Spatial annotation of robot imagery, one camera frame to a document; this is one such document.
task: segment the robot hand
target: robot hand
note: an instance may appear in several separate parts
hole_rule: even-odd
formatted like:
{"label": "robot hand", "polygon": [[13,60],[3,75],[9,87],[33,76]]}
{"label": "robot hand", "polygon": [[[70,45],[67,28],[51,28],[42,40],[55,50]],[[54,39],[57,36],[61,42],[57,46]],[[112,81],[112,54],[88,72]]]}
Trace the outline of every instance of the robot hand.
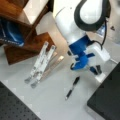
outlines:
{"label": "robot hand", "polygon": [[82,0],[76,7],[65,7],[56,15],[57,27],[76,56],[72,70],[99,66],[110,59],[105,48],[101,49],[86,34],[98,30],[105,22],[107,3],[108,0]]}

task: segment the metal tool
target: metal tool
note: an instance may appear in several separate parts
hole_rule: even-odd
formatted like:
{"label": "metal tool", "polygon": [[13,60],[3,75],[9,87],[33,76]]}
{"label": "metal tool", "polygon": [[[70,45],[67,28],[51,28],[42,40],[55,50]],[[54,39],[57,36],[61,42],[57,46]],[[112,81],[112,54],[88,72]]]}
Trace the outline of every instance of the metal tool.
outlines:
{"label": "metal tool", "polygon": [[64,57],[63,57],[63,56],[60,56],[60,57],[49,67],[49,69],[46,70],[46,72],[45,72],[42,76],[38,75],[38,76],[37,76],[37,80],[36,80],[33,84],[31,84],[31,87],[32,87],[32,88],[35,88],[35,87],[40,83],[41,79],[43,79],[43,78],[45,78],[46,76],[48,76],[48,74],[50,74],[50,72],[51,72],[63,59],[64,59]]}
{"label": "metal tool", "polygon": [[27,79],[25,79],[25,83],[29,83],[31,80],[33,80],[36,77],[41,77],[43,72],[45,71],[56,48],[54,45],[52,45],[50,50],[46,52],[48,44],[49,44],[48,42],[44,43],[41,52],[38,55],[38,58],[34,64],[34,67],[31,70],[30,76]]}

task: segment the black object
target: black object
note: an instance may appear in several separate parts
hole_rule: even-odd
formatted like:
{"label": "black object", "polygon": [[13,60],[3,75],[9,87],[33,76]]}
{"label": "black object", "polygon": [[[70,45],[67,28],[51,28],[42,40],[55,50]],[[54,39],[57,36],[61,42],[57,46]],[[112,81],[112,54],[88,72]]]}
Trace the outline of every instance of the black object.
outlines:
{"label": "black object", "polygon": [[94,74],[94,75],[98,75],[97,70],[94,67],[90,67],[90,71]]}
{"label": "black object", "polygon": [[77,78],[75,79],[72,88],[69,90],[68,94],[66,95],[66,98],[65,98],[66,100],[70,97],[70,95],[71,95],[71,93],[72,93],[75,85],[78,83],[79,80],[80,80],[80,77],[77,77]]}
{"label": "black object", "polygon": [[120,120],[120,63],[88,100],[87,105],[106,120]]}
{"label": "black object", "polygon": [[49,9],[49,11],[53,12],[53,10],[54,10],[54,0],[49,0],[48,9]]}
{"label": "black object", "polygon": [[0,120],[40,120],[0,82]]}
{"label": "black object", "polygon": [[73,83],[73,86],[75,86],[75,85],[78,83],[79,80],[80,80],[80,77],[77,77],[77,78],[75,79],[74,83]]}
{"label": "black object", "polygon": [[97,68],[97,72],[98,72],[99,74],[101,74],[101,73],[102,73],[101,66],[100,66],[100,65],[97,65],[96,68]]}

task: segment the white surface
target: white surface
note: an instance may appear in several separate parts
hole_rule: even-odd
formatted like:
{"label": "white surface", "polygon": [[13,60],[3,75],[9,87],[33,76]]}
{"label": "white surface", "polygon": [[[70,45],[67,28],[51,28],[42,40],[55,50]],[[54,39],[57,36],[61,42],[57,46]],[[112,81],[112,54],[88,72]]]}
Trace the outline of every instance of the white surface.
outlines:
{"label": "white surface", "polygon": [[89,66],[102,65],[110,60],[109,53],[105,48],[101,50],[101,46],[98,43],[93,43],[92,45],[88,46],[85,52],[86,54],[93,53],[95,55],[94,57],[89,58]]}
{"label": "white surface", "polygon": [[[74,72],[70,70],[71,57],[67,52],[66,42],[55,26],[52,14],[43,17],[37,26],[38,33],[48,31],[55,44],[57,52],[65,59],[57,66],[48,78],[41,81],[37,88],[24,83],[37,57],[9,66],[3,47],[0,48],[0,80],[17,95],[42,120],[103,120],[87,107],[87,100],[99,86],[90,72]],[[105,74],[109,74],[115,65],[108,62],[103,66]],[[74,79],[81,76],[70,98],[65,96]]]}
{"label": "white surface", "polygon": [[29,0],[23,11],[25,12],[30,24],[34,24],[43,8],[49,0]]}
{"label": "white surface", "polygon": [[85,31],[78,28],[74,21],[75,8],[66,7],[55,17],[56,25],[61,34],[66,39],[68,45],[71,45],[86,35]]}
{"label": "white surface", "polygon": [[87,24],[96,23],[102,15],[104,0],[87,0],[80,11],[81,19]]}

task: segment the blue robot part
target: blue robot part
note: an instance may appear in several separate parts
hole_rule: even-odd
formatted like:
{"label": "blue robot part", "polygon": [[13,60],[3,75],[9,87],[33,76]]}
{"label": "blue robot part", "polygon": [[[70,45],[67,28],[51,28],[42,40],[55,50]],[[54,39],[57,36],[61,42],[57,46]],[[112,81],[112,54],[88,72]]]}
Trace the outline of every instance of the blue robot part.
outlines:
{"label": "blue robot part", "polygon": [[69,45],[69,48],[73,55],[77,55],[78,57],[75,59],[77,62],[74,64],[74,66],[71,68],[72,70],[79,70],[84,68],[88,64],[88,58],[93,57],[94,54],[85,54],[85,50],[88,44],[90,44],[91,41],[88,38],[87,35],[82,37],[81,39],[77,40],[73,44]]}

